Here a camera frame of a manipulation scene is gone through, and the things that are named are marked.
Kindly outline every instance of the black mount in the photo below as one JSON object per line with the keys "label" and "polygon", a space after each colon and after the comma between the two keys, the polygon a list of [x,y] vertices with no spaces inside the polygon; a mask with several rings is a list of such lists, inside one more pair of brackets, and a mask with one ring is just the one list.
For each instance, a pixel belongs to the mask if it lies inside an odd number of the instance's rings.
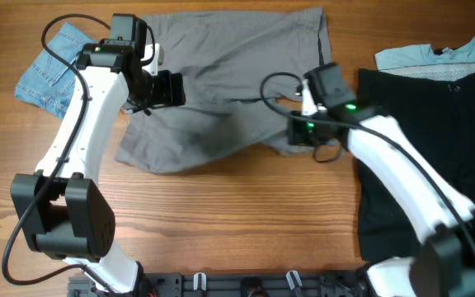
{"label": "black mount", "polygon": [[[14,177],[10,195],[19,218],[47,180],[42,173]],[[65,196],[66,205],[53,205],[51,201],[60,196]],[[98,262],[113,243],[115,215],[95,183],[77,173],[54,179],[23,225],[23,233],[31,251],[55,260],[79,257]]]}
{"label": "black mount", "polygon": [[85,44],[76,62],[80,70],[96,66],[124,74],[129,88],[123,106],[126,113],[145,111],[149,115],[148,109],[182,106],[186,101],[182,74],[163,70],[152,77],[142,69],[146,30],[146,22],[135,15],[114,14],[110,38]]}
{"label": "black mount", "polygon": [[[146,274],[158,297],[373,297],[365,267],[356,271],[270,275]],[[68,297],[105,297],[87,278],[69,278]]]}
{"label": "black mount", "polygon": [[[475,242],[475,219],[466,227]],[[475,260],[459,227],[441,225],[423,244],[410,270],[418,296],[475,296]]]}
{"label": "black mount", "polygon": [[[362,120],[382,114],[378,106],[357,103],[355,94],[342,78],[341,67],[336,63],[317,67],[305,73],[303,77],[308,81],[315,106],[323,106],[326,110],[318,110],[314,115],[301,115],[300,111],[292,111],[293,116],[359,124]],[[302,88],[298,86],[297,92],[301,93]],[[289,144],[292,145],[318,146],[329,140],[339,139],[344,149],[348,150],[346,128],[289,119],[287,130]]]}

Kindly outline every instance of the wooden table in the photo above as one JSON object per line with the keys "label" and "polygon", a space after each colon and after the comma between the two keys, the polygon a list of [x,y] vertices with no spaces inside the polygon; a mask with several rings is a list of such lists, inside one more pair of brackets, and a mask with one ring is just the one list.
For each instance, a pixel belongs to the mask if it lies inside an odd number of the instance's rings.
{"label": "wooden table", "polygon": [[[110,21],[114,12],[292,12],[324,6],[333,58],[353,86],[356,69],[374,68],[380,50],[418,43],[459,47],[475,36],[472,1],[38,2],[0,0],[0,263],[17,222],[9,196],[12,178],[34,170],[60,124],[14,98],[19,77],[41,51],[45,24],[58,15],[80,12]],[[108,36],[89,21],[71,23],[96,39]],[[362,263],[356,237],[360,195],[351,158],[320,165],[309,155],[283,158],[253,146],[189,172],[154,176],[113,160],[128,119],[120,115],[115,123],[100,187],[116,214],[116,240],[146,271],[318,271]],[[18,238],[11,259],[15,277],[30,279],[62,265],[30,252]],[[72,275],[15,287],[0,268],[0,296],[65,296]]]}

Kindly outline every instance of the gray shorts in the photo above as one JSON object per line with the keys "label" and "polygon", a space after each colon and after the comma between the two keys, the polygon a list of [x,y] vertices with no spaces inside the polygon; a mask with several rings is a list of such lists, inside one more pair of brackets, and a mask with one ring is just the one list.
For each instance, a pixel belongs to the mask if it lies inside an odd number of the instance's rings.
{"label": "gray shorts", "polygon": [[[144,16],[164,50],[161,69],[182,73],[183,107],[131,116],[115,159],[154,173],[179,172],[262,143],[283,154],[286,119],[258,100],[261,80],[299,76],[331,61],[321,7],[301,12],[184,12]],[[275,79],[268,97],[294,98],[297,82]]]}

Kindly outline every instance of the denim shorts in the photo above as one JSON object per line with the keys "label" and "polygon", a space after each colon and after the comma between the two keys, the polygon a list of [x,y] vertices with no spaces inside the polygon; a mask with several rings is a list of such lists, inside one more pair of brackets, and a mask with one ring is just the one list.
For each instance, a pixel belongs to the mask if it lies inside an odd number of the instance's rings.
{"label": "denim shorts", "polygon": [[[60,57],[74,64],[86,43],[95,41],[68,23],[49,42]],[[74,92],[75,75],[45,50],[34,60],[16,85],[16,98],[63,119]]]}

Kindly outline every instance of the black cable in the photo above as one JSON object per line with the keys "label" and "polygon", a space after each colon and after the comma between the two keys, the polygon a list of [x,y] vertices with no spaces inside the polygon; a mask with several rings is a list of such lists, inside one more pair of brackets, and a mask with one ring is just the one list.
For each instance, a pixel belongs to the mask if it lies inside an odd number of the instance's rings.
{"label": "black cable", "polygon": [[313,160],[314,162],[316,163],[322,163],[322,164],[325,164],[325,163],[332,163],[332,162],[335,162],[336,160],[340,159],[343,155],[344,155],[344,149],[342,148],[342,145],[341,144],[338,144],[339,148],[338,150],[336,151],[335,153],[335,156],[332,157],[332,158],[328,158],[328,159],[318,159],[318,151],[320,150],[320,148],[322,147],[323,145],[316,145],[313,149]]}
{"label": "black cable", "polygon": [[300,84],[302,83],[302,80],[297,75],[295,75],[293,73],[278,72],[278,73],[272,73],[272,74],[267,75],[265,78],[263,78],[263,81],[261,81],[261,85],[260,85],[260,96],[261,96],[261,99],[263,100],[263,102],[265,103],[265,105],[267,105],[267,107],[269,107],[273,112],[275,112],[279,115],[285,116],[287,118],[293,119],[293,120],[302,120],[302,121],[305,121],[305,122],[308,122],[308,123],[314,123],[314,124],[319,124],[319,125],[335,125],[335,126],[342,127],[342,128],[361,130],[361,131],[369,133],[373,136],[377,136],[380,139],[387,142],[388,144],[390,144],[396,150],[401,152],[404,155],[404,157],[406,157],[408,159],[408,161],[410,161],[413,164],[413,166],[415,166],[416,169],[419,170],[421,175],[430,183],[430,185],[435,190],[437,195],[443,201],[444,205],[450,210],[450,213],[452,214],[452,216],[455,217],[456,221],[458,222],[459,227],[463,231],[463,235],[466,238],[466,240],[468,242],[468,245],[470,246],[470,248],[472,250],[472,253],[474,255],[474,258],[475,258],[475,242],[473,241],[472,235],[467,230],[467,228],[465,226],[465,223],[463,222],[463,219],[458,214],[457,210],[454,208],[454,206],[452,205],[452,203],[450,202],[448,197],[439,188],[439,186],[437,186],[435,181],[428,174],[428,172],[426,172],[426,170],[417,162],[417,160],[414,159],[414,157],[412,157],[409,154],[408,151],[406,151],[400,144],[398,144],[395,141],[391,140],[388,136],[386,136],[384,134],[381,134],[378,131],[372,130],[372,129],[367,128],[367,127],[364,127],[363,125],[350,124],[350,123],[339,122],[339,121],[334,121],[334,120],[315,120],[315,119],[306,118],[306,117],[303,117],[303,116],[291,115],[290,113],[286,113],[286,112],[281,111],[280,109],[278,109],[277,107],[272,105],[272,103],[268,102],[265,99],[265,95],[263,94],[263,89],[265,87],[265,84],[271,78],[277,77],[277,76],[286,76],[286,77],[295,78],[300,82]]}
{"label": "black cable", "polygon": [[99,20],[93,16],[88,16],[88,15],[83,15],[83,14],[68,14],[68,15],[63,15],[56,17],[53,19],[47,26],[44,28],[43,33],[41,34],[41,44],[43,45],[43,48],[45,51],[47,51],[50,55],[52,55],[55,59],[57,59],[60,63],[64,64],[65,66],[68,67],[69,70],[71,70],[77,77],[78,81],[80,84],[82,84],[82,108],[80,110],[80,113],[78,114],[78,118],[76,120],[76,123],[74,124],[73,131],[69,135],[68,141],[65,144],[65,147],[63,148],[63,151],[61,155],[59,156],[58,162],[56,163],[56,166],[54,167],[53,171],[50,173],[49,177],[47,178],[47,181],[44,183],[44,185],[38,190],[36,195],[34,196],[34,199],[32,202],[27,206],[25,212],[19,219],[19,221],[16,224],[16,227],[12,231],[12,234],[10,238],[8,239],[7,246],[5,247],[5,251],[3,253],[3,258],[2,258],[2,264],[1,264],[1,269],[3,276],[5,279],[13,284],[13,285],[34,285],[38,284],[42,281],[46,281],[50,279],[53,276],[57,276],[60,273],[66,272],[68,270],[74,269],[74,268],[79,268],[82,271],[86,272],[89,276],[91,276],[95,281],[97,281],[100,285],[102,285],[106,290],[109,292],[113,293],[113,290],[106,284],[104,281],[102,281],[95,273],[93,273],[92,270],[90,270],[87,266],[83,264],[75,264],[75,265],[69,265],[63,268],[58,269],[57,271],[53,271],[45,276],[38,277],[34,280],[16,280],[10,275],[10,271],[8,269],[8,260],[10,258],[10,253],[12,251],[12,247],[14,246],[14,242],[16,241],[17,235],[19,234],[21,228],[23,227],[23,224],[26,222],[28,219],[29,215],[31,214],[32,210],[35,208],[35,206],[38,204],[38,202],[45,197],[45,194],[49,190],[50,185],[53,183],[54,178],[58,174],[60,168],[63,166],[65,163],[65,160],[69,154],[69,151],[71,147],[73,146],[74,139],[76,138],[76,135],[78,133],[78,130],[80,129],[80,126],[83,122],[83,117],[86,114],[86,109],[87,109],[87,102],[89,101],[89,94],[87,92],[87,84],[85,82],[85,79],[83,76],[78,72],[74,66],[72,66],[68,61],[64,60],[60,56],[58,56],[54,51],[52,51],[47,44],[45,43],[45,36],[47,35],[47,32],[49,31],[49,28],[54,25],[56,22],[61,21],[66,18],[70,17],[81,17],[81,18],[86,18],[89,20],[96,21],[100,24],[102,24],[104,27],[107,29],[110,29],[109,25],[107,25],[104,21]]}
{"label": "black cable", "polygon": [[269,293],[267,293],[267,291],[263,290],[263,289],[258,289],[258,290],[254,290],[252,291],[248,297],[270,297]]}
{"label": "black cable", "polygon": [[140,63],[141,63],[143,66],[150,65],[150,64],[153,62],[153,59],[155,58],[155,36],[153,35],[152,27],[150,27],[148,24],[146,24],[146,27],[148,28],[149,34],[150,34],[150,36],[152,37],[152,48],[153,48],[153,52],[152,52],[152,56],[149,57],[149,59],[144,60],[144,61],[140,61]]}

